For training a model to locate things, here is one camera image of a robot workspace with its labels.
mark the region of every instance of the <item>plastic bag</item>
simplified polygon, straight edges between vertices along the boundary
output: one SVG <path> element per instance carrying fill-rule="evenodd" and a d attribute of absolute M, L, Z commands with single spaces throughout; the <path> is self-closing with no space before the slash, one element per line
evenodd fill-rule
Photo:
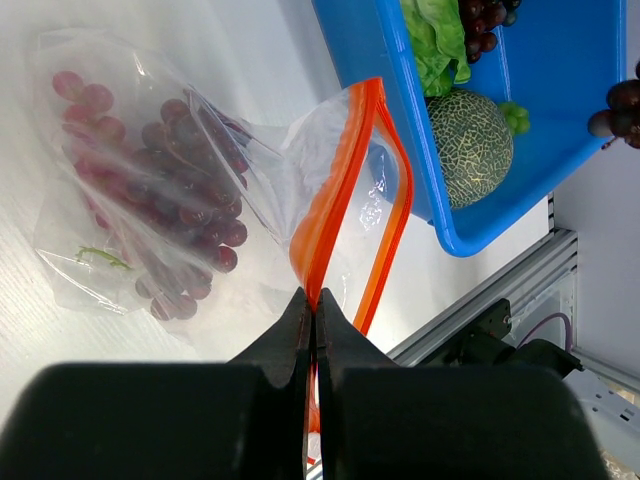
<path fill-rule="evenodd" d="M 214 358 L 299 285 L 312 304 L 331 288 L 368 329 L 413 197 L 381 80 L 281 128 L 219 111 L 104 31 L 40 35 L 33 68 L 57 172 L 34 243 L 59 304 L 148 308 Z"/>

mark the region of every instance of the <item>blue tray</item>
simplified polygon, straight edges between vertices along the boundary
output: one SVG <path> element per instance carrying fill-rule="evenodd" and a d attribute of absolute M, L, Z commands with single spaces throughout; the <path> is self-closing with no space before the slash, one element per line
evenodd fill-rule
<path fill-rule="evenodd" d="M 499 45 L 472 65 L 463 88 L 529 110 L 504 182 L 451 210 L 413 51 L 398 0 L 313 0 L 343 86 L 382 77 L 416 179 L 413 213 L 433 223 L 451 255 L 474 255 L 573 173 L 604 143 L 587 132 L 626 73 L 626 0 L 525 0 Z"/>

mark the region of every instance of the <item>white tabletop surface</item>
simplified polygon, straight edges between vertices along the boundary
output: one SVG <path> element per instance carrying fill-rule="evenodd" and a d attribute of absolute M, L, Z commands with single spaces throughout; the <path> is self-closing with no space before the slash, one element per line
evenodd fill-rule
<path fill-rule="evenodd" d="M 68 360 L 224 359 L 167 334 L 148 314 L 125 317 L 56 306 L 32 249 L 50 178 L 34 134 L 26 54 L 44 30 L 106 27 L 164 51 L 223 109 L 285 125 L 340 87 L 310 0 L 29 0 L 0 5 L 0 421 L 41 368 Z M 548 231 L 541 202 L 481 254 L 446 255 L 412 218 L 370 338 L 383 350 L 424 325 Z M 242 332 L 243 338 L 261 333 Z"/>

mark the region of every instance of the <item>purple cable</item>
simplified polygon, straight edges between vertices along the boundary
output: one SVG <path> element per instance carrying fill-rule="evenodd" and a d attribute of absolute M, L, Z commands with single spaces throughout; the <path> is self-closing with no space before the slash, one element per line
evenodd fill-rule
<path fill-rule="evenodd" d="M 551 315 L 546 317 L 544 320 L 542 320 L 540 323 L 538 323 L 535 327 L 533 327 L 533 329 L 529 333 L 525 335 L 525 337 L 522 339 L 522 341 L 518 344 L 516 348 L 520 348 L 522 345 L 524 345 L 527 342 L 527 340 L 529 340 L 529 338 L 534 333 L 536 333 L 536 331 L 538 331 L 544 325 L 549 323 L 551 320 L 555 320 L 556 318 L 561 318 L 564 321 L 564 330 L 565 330 L 564 349 L 565 351 L 570 352 L 571 349 L 573 348 L 573 332 L 571 330 L 571 322 L 569 321 L 569 317 L 567 317 L 564 313 L 561 313 L 561 312 L 552 313 Z"/>

